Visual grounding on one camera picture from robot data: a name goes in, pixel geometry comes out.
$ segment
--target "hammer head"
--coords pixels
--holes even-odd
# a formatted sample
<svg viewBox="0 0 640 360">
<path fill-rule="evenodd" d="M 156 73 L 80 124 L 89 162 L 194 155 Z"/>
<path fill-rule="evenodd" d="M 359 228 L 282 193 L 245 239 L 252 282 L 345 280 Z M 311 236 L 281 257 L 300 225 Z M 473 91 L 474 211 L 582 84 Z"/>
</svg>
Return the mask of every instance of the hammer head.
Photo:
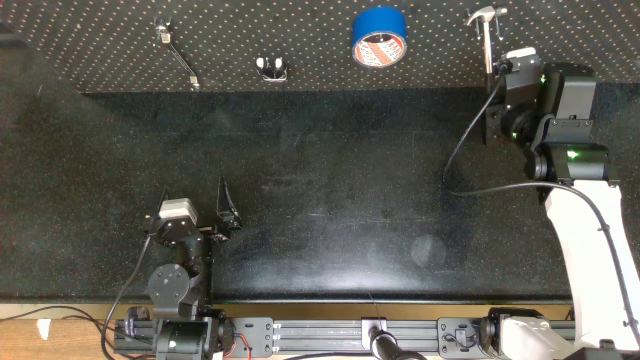
<svg viewBox="0 0 640 360">
<path fill-rule="evenodd" d="M 471 25 L 471 23 L 473 22 L 473 20 L 475 20 L 476 18 L 479 18 L 481 21 L 483 22 L 489 22 L 491 20 L 493 20 L 493 18 L 498 15 L 502 15 L 501 13 L 497 13 L 496 9 L 493 8 L 493 6 L 485 6 L 482 9 L 474 12 L 473 14 L 471 14 L 471 16 L 469 16 L 469 18 L 467 19 L 467 21 L 464 22 L 465 25 L 469 26 Z"/>
</svg>

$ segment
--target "black tabletop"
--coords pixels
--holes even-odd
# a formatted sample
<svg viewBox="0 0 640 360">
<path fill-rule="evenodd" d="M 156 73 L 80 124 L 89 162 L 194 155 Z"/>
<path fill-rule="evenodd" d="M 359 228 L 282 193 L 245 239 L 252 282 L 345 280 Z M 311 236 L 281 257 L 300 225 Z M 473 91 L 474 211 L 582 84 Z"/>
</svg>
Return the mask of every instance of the black tabletop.
<svg viewBox="0 0 640 360">
<path fill-rule="evenodd" d="M 534 191 L 457 198 L 440 184 L 483 89 L 83 96 L 36 68 L 0 90 L 3 301 L 112 300 L 163 187 L 206 223 L 219 176 L 244 228 L 215 248 L 218 301 L 570 299 Z M 593 109 L 636 261 L 639 99 L 638 85 L 599 85 Z M 525 180 L 521 152 L 476 130 L 452 184 Z M 172 258 L 153 246 L 128 298 Z"/>
</svg>

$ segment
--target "metal tool hanging on pegboard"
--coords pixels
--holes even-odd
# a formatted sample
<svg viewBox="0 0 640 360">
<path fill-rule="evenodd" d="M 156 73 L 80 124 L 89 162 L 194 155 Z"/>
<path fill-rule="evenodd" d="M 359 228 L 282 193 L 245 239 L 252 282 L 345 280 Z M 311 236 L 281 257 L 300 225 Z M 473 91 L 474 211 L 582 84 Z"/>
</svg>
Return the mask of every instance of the metal tool hanging on pegboard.
<svg viewBox="0 0 640 360">
<path fill-rule="evenodd" d="M 200 83 L 198 83 L 198 76 L 191 69 L 187 61 L 184 57 L 176 50 L 171 42 L 171 32 L 169 31 L 169 26 L 171 25 L 171 18 L 168 21 L 164 21 L 164 19 L 156 18 L 156 34 L 158 35 L 158 39 L 165 45 L 173 55 L 176 60 L 180 63 L 180 65 L 189 72 L 189 82 L 191 83 L 191 90 L 200 90 Z"/>
</svg>

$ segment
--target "round stain on table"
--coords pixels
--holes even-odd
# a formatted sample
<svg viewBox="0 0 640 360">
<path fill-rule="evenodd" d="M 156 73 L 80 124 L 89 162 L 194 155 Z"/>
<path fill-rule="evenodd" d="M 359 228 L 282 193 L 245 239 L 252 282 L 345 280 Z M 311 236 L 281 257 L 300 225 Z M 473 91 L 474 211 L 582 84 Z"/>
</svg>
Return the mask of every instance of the round stain on table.
<svg viewBox="0 0 640 360">
<path fill-rule="evenodd" d="M 435 235 L 416 238 L 411 244 L 411 260 L 421 268 L 438 268 L 447 258 L 447 248 Z"/>
</svg>

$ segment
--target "tape roll label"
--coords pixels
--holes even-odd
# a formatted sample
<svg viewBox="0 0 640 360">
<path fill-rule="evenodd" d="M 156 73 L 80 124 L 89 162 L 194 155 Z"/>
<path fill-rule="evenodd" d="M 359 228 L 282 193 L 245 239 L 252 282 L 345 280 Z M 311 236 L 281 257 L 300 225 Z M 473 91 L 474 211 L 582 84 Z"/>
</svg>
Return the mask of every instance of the tape roll label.
<svg viewBox="0 0 640 360">
<path fill-rule="evenodd" d="M 367 39 L 356 44 L 354 57 L 357 62 L 365 66 L 386 67 L 402 59 L 405 52 L 406 43 L 401 37 L 395 34 L 377 33 L 367 36 Z"/>
</svg>

